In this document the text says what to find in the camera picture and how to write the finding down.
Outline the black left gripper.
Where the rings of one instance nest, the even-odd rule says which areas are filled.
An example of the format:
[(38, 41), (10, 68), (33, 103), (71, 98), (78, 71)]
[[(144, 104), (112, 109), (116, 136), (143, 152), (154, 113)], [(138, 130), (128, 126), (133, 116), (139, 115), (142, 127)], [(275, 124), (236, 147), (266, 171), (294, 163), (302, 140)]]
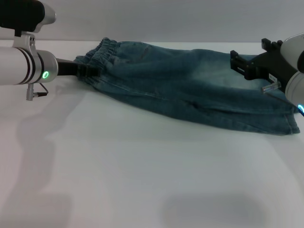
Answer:
[(74, 63), (70, 60), (57, 59), (58, 76), (95, 77), (99, 75), (99, 68)]

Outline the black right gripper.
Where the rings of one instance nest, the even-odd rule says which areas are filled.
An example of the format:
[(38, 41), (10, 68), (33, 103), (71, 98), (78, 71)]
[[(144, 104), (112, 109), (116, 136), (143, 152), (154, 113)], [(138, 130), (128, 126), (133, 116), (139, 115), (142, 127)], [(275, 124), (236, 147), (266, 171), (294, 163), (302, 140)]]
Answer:
[(246, 80), (267, 79), (268, 74), (278, 80), (289, 80), (297, 70), (290, 66), (281, 55), (282, 40), (272, 42), (261, 39), (261, 47), (266, 52), (246, 61), (238, 52), (230, 52), (230, 68), (241, 74)]

